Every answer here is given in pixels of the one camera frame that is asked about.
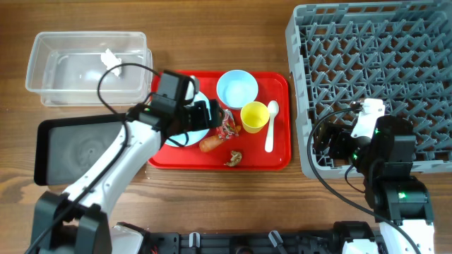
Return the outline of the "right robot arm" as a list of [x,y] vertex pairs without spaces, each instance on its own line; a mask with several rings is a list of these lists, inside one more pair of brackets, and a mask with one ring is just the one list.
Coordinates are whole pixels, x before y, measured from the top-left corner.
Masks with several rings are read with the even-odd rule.
[[352,127],[328,122],[325,116],[309,134],[315,150],[347,159],[364,177],[362,207],[329,187],[336,197],[373,216],[389,253],[433,253],[434,215],[427,187],[411,174],[416,137],[412,124],[400,117],[376,119],[365,135]]

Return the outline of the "light blue plate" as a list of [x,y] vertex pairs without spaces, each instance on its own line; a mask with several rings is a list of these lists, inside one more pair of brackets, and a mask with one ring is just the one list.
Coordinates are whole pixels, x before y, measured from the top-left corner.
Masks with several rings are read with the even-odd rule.
[[[185,106],[193,106],[197,101],[208,101],[208,98],[202,92],[188,91],[186,94],[187,99],[192,99],[193,101]],[[160,129],[160,134],[162,135],[162,141],[164,144],[172,147],[186,147],[194,145],[199,142],[209,131],[209,129],[202,131],[181,131],[179,130],[179,111],[182,109],[182,105],[176,106],[176,111],[173,115],[165,119]]]

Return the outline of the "orange carrot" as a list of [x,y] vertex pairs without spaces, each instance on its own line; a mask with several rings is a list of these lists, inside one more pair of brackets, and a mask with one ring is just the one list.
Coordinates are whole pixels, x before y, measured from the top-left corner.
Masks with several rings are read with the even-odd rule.
[[219,127],[215,135],[205,138],[200,142],[199,148],[202,152],[210,152],[225,141],[238,137],[241,129],[241,126],[235,126],[232,130],[226,127]]

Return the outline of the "white plastic spoon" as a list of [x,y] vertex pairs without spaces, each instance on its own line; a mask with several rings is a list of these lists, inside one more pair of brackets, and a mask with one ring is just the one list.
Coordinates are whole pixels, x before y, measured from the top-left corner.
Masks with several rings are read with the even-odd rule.
[[268,113],[269,113],[268,132],[267,132],[267,136],[266,136],[266,142],[265,142],[264,149],[267,153],[270,153],[273,151],[273,145],[274,145],[275,118],[279,113],[279,104],[277,101],[272,100],[269,102]]

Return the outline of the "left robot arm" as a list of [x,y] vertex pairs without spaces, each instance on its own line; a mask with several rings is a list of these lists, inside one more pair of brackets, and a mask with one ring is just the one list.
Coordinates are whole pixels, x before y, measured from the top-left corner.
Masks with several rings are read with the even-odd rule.
[[108,218],[137,171],[173,135],[216,128],[225,116],[218,102],[137,104],[121,116],[113,143],[61,195],[46,192],[37,201],[28,253],[137,253],[143,235],[111,229]]

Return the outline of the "white tissue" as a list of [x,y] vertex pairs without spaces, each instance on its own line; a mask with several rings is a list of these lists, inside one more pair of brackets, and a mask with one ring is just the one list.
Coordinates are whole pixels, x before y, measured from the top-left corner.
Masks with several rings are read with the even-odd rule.
[[[122,59],[116,57],[110,49],[106,49],[104,53],[100,55],[101,62],[106,66],[107,70],[122,64]],[[121,74],[121,67],[113,69],[111,72],[119,77]]]

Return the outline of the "yellow plastic cup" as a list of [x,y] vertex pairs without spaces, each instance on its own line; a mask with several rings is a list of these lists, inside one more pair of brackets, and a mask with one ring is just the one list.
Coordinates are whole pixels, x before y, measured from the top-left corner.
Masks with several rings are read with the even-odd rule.
[[269,121],[268,107],[262,102],[250,102],[240,111],[240,118],[246,132],[258,133]]

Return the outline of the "light blue bowl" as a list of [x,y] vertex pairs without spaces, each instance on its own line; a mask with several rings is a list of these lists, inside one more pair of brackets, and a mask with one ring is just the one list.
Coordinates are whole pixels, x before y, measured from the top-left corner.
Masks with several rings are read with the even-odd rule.
[[231,70],[220,76],[216,92],[225,106],[241,109],[257,98],[258,83],[255,77],[246,71]]

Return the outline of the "red candy wrapper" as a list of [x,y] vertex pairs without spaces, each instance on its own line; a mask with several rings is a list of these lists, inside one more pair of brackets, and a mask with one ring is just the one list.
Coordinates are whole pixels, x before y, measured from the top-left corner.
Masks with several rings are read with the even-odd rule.
[[228,109],[224,110],[224,117],[221,126],[216,128],[217,136],[221,140],[230,140],[239,135],[239,129],[234,122],[232,112]]

